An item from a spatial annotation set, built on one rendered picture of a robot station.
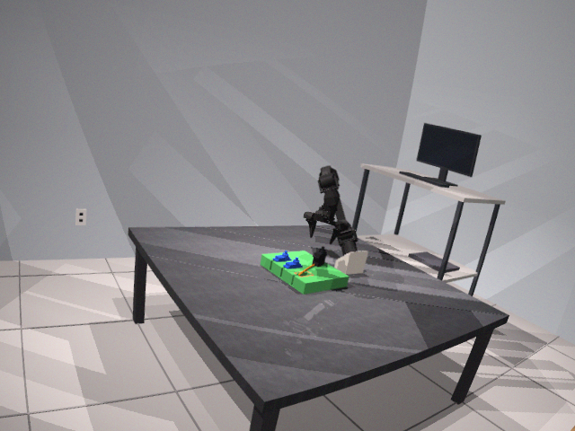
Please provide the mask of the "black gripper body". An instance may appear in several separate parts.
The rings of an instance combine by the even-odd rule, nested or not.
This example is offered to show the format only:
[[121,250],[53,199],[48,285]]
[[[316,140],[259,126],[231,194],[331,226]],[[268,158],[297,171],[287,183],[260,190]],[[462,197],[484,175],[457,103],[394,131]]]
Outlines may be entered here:
[[[331,221],[326,220],[325,223],[326,224],[331,224],[334,225],[336,227],[336,229],[341,230],[341,231],[348,231],[348,224],[341,222],[341,221],[337,221],[335,222],[335,213],[336,211],[338,211],[338,208],[336,206],[328,206],[326,203],[323,203],[322,205],[323,210],[327,210],[327,208],[329,210],[331,210],[332,212],[332,219]],[[304,218],[306,218],[306,220],[310,220],[313,221],[314,220],[314,213],[312,212],[305,212],[304,213]]]

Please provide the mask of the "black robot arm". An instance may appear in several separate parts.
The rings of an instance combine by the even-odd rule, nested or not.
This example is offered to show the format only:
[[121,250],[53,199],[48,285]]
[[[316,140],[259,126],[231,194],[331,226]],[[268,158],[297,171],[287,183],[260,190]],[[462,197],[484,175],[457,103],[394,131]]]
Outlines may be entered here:
[[[336,206],[338,208],[338,211],[335,213],[337,220],[344,222],[349,226],[348,231],[341,232],[337,237],[339,245],[341,246],[342,256],[345,256],[352,251],[358,251],[356,246],[356,242],[358,241],[356,231],[353,227],[351,228],[350,224],[346,221],[346,216],[341,203],[340,193],[338,191],[340,183],[337,172],[331,166],[324,166],[321,168],[319,175],[318,184],[320,192],[325,194],[323,198],[324,203],[328,206]],[[327,210],[323,210],[322,207],[319,207],[319,210],[314,212],[314,221],[324,223],[326,220],[331,221],[331,219],[332,212],[328,208]],[[354,235],[354,238],[352,235]]]

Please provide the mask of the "green flat deck plate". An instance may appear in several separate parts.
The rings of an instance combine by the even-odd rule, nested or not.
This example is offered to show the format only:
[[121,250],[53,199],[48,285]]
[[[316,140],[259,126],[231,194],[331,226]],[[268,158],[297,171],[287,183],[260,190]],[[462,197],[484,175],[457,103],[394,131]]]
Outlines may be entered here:
[[[303,295],[343,288],[349,276],[324,263],[313,266],[313,255],[306,251],[293,251],[261,255],[261,266],[272,272]],[[313,266],[313,267],[311,267]],[[306,272],[303,272],[307,268]],[[303,273],[302,273],[303,272]],[[298,275],[299,273],[302,273]]]

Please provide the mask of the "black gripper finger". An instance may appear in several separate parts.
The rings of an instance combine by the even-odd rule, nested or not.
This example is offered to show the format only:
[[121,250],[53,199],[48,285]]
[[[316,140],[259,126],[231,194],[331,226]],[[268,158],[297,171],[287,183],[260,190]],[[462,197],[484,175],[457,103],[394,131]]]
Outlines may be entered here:
[[310,238],[312,238],[313,235],[314,235],[314,229],[315,229],[315,227],[316,227],[317,221],[310,221],[310,220],[306,220],[306,221],[307,221],[307,223],[309,224]]
[[331,238],[330,244],[332,244],[332,243],[334,242],[334,240],[338,237],[338,235],[339,235],[341,232],[344,232],[344,231],[341,231],[341,230],[338,230],[338,229],[336,229],[336,228],[333,228],[333,234],[332,234],[332,238]]

